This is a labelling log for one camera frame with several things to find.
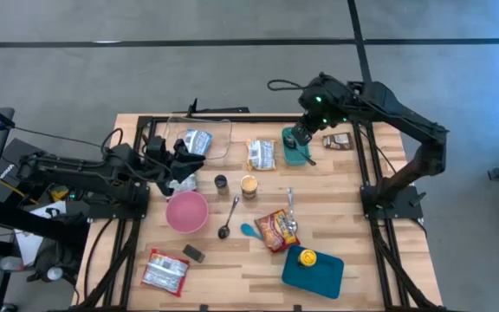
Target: teal tray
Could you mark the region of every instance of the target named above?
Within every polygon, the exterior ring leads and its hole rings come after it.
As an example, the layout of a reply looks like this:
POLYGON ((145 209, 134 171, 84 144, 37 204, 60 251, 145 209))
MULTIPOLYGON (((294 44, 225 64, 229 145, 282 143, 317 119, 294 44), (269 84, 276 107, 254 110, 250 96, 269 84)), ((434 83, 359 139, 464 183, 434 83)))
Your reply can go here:
POLYGON ((344 262, 337 257, 316 251, 317 262, 312 267, 307 268, 298 263, 298 257, 303 250, 305 248, 301 246, 290 246, 282 272, 282 281, 331 299, 338 298, 342 285, 344 262))
MULTIPOLYGON (((292 127, 285 127, 282 129, 282 139, 284 140, 284 137, 287 136, 292 136, 292 127)), ((287 148, 284 143, 282 143, 282 148, 284 149, 284 159, 286 160, 286 164, 289 166, 305 166, 308 162, 299 154, 296 150, 292 150, 287 148)), ((301 146, 298 144, 298 142, 295 142, 295 148, 308 157, 311 157, 311 153, 309 152, 309 147, 307 145, 301 146)))

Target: white paper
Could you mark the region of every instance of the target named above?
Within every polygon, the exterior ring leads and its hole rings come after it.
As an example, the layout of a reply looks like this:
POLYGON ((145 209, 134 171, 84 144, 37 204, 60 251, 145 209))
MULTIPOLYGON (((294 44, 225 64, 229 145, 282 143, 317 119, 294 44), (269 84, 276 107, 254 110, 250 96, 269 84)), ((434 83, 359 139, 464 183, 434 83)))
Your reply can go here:
MULTIPOLYGON (((51 205, 46 205, 41 208, 34 209, 30 213, 33 213, 42 218, 52 218, 49 213, 46 212, 48 208, 55 208, 59 211, 59 214, 67 213, 67 205, 63 201, 54 202, 51 205)), ((18 242, 18 247, 21 250, 21 256, 23 258, 23 263, 25 266, 30 266, 34 264, 36 260, 36 255, 42 244, 43 237, 34 235, 32 233, 23 232, 15 229, 16 241, 18 242)))

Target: pink bowl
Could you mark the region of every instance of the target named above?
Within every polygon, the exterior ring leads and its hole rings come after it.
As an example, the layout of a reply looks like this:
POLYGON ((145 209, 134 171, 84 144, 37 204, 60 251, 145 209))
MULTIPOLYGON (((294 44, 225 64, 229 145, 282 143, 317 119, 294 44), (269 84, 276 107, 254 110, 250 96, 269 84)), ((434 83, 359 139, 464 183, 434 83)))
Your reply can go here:
POLYGON ((166 206, 166 222, 176 231, 193 233, 209 218, 209 206, 201 194, 194 191, 173 195, 166 206))

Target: red snack bag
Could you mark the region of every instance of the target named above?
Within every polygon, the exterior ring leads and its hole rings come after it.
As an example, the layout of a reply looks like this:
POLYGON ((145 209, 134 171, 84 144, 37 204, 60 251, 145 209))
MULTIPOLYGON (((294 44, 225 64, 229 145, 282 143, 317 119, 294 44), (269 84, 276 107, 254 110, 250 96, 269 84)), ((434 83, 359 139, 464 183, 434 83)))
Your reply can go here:
POLYGON ((159 287, 180 297, 186 279, 185 274, 189 267, 188 260, 167 256, 152 248, 142 283, 159 287))
POLYGON ((298 237, 288 227, 288 218, 284 210, 256 219, 256 225, 261 232, 263 242, 274 253, 286 250, 293 244, 300 244, 298 237))

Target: metal spoon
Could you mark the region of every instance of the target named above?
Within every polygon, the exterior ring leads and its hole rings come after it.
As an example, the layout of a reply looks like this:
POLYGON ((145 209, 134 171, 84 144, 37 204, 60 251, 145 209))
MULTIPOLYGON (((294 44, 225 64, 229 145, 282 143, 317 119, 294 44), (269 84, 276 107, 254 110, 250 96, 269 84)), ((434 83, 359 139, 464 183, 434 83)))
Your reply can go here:
POLYGON ((304 154, 302 151, 300 151, 299 149, 296 148, 296 145, 295 145, 295 140, 294 138, 292 137, 288 137, 288 136, 285 136, 282 138, 282 141, 284 142, 284 145, 291 149, 291 150, 295 150, 297 151, 301 156, 303 156, 303 158, 305 160, 308 161, 308 163, 311 165, 311 166, 315 166, 317 165, 316 162, 314 162, 312 159, 310 159, 306 154, 304 154))
POLYGON ((230 234, 230 229, 229 229, 230 217, 232 217, 232 212, 234 212, 234 208, 236 208, 236 205, 238 204, 239 200, 240 200, 240 198, 238 196, 234 197, 234 201, 232 202, 232 208, 230 208, 229 219, 226 220, 225 225, 221 226, 221 228, 218 229, 218 237, 221 239, 227 238, 230 234))
POLYGON ((298 231, 298 223, 295 221, 294 215, 294 190, 288 188, 288 207, 290 209, 290 220, 288 221, 288 226, 292 229, 292 232, 296 233, 298 231))

